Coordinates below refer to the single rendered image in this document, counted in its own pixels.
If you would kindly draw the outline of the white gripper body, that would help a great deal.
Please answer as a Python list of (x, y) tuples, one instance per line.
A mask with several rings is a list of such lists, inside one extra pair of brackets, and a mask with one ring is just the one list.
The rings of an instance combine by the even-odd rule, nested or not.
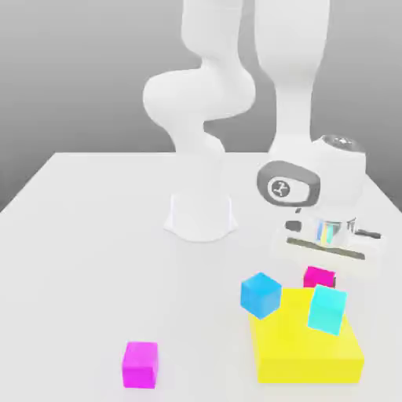
[(298, 233), (282, 228), (272, 237), (270, 255), (294, 268), (311, 265), (341, 276), (377, 276), (382, 263), (382, 239), (352, 236), (346, 248), (334, 250), (310, 245)]

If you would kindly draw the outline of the small pink cube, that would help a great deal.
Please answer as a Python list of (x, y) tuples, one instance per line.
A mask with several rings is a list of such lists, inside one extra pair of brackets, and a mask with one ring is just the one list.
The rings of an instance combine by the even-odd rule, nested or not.
[(315, 266), (309, 266), (303, 276), (303, 287), (315, 287), (317, 284), (335, 288), (336, 273)]

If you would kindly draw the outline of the small cyan cube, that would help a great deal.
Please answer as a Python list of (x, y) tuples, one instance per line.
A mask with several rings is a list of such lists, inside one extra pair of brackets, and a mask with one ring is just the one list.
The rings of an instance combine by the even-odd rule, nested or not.
[(308, 327), (339, 336), (346, 300), (345, 291), (316, 285), (309, 308)]

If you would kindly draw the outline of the small blue cube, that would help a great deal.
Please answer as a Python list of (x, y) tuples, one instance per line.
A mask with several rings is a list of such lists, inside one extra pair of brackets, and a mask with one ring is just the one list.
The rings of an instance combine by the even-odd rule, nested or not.
[(280, 307), (282, 285), (259, 272), (241, 283), (240, 305), (259, 320)]

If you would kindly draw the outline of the small magenta cube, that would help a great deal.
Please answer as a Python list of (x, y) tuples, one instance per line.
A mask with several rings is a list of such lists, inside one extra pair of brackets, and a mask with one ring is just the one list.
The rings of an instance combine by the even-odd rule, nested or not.
[(128, 342), (122, 359), (122, 383), (125, 388), (154, 389), (159, 370), (156, 342)]

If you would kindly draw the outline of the large yellow box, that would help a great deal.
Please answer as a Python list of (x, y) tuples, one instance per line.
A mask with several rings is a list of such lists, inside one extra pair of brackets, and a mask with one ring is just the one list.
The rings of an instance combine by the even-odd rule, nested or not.
[(284, 288), (280, 307), (249, 315), (257, 380), (263, 384), (350, 384), (360, 381), (364, 354), (346, 316), (340, 333), (308, 327), (312, 288)]

